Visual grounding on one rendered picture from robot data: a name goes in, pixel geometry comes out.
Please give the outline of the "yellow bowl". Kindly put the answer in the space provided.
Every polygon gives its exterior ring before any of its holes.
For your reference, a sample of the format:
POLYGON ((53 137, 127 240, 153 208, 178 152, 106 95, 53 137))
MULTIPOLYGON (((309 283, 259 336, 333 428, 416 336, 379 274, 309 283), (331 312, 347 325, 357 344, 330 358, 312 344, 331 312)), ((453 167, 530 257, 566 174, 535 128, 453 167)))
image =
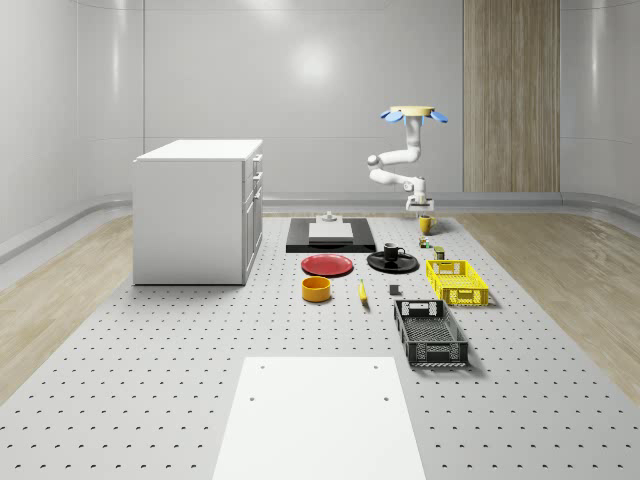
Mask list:
POLYGON ((302 281, 302 297, 313 303, 327 301, 331 297, 331 282, 322 276, 307 277, 302 281))

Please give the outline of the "yellow basket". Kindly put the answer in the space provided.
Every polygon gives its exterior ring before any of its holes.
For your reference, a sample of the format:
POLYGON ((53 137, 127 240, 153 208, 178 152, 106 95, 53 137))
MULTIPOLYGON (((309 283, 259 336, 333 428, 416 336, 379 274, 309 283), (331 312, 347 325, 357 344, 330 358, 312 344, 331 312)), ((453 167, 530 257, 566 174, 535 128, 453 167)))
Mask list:
POLYGON ((488 286, 466 260, 428 260, 426 276, 437 298, 449 305, 488 304, 488 286))

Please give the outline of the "black plate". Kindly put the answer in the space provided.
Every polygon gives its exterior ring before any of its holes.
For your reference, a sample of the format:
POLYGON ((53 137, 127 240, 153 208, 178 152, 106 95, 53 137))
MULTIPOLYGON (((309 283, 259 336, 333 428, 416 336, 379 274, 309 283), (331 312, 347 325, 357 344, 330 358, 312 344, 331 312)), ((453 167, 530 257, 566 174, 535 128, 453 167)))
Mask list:
POLYGON ((387 261, 383 251, 375 252, 367 257, 367 263, 377 271, 391 274, 411 273, 419 268, 418 260, 406 253, 401 253, 395 261, 387 261))

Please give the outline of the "dark grey basket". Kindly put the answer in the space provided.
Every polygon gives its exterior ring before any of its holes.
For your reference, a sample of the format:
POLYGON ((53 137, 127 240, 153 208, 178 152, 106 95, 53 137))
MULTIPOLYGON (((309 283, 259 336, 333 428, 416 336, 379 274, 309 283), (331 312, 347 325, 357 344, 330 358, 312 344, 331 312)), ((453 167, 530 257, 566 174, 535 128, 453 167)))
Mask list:
POLYGON ((396 300, 394 316, 410 364, 468 363, 468 340, 444 301, 396 300))

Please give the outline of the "black stove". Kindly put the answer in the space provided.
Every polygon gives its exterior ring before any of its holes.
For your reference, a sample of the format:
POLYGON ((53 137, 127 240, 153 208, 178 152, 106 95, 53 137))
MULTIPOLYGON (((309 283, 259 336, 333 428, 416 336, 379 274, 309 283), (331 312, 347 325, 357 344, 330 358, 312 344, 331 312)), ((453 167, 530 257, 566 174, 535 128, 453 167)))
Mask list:
POLYGON ((286 243, 287 253, 373 253, 375 241, 365 218, 317 215, 293 218, 286 243))

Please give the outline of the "red plate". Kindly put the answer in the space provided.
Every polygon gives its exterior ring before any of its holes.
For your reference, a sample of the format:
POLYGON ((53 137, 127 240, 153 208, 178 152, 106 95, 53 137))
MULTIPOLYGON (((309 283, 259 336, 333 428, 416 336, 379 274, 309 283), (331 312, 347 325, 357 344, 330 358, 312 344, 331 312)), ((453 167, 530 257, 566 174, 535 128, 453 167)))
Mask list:
POLYGON ((301 268, 312 276, 339 277, 353 270, 352 261, 338 254, 316 254, 304 258, 301 268))

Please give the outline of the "white cabinet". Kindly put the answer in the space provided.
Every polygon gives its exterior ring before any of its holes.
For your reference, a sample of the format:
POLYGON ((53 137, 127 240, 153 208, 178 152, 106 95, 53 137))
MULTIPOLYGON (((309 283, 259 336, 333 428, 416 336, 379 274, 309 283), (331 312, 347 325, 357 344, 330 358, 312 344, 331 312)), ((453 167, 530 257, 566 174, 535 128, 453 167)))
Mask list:
POLYGON ((262 240, 262 145, 176 140, 134 161, 134 283, 247 282, 262 240))

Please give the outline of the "white board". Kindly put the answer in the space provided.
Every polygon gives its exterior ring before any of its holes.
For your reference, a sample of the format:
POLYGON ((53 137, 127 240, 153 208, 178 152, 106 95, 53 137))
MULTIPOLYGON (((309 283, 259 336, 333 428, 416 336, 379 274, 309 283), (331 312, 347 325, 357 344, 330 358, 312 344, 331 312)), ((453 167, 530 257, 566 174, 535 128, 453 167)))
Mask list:
POLYGON ((425 480, 391 357, 248 357, 213 480, 425 480))

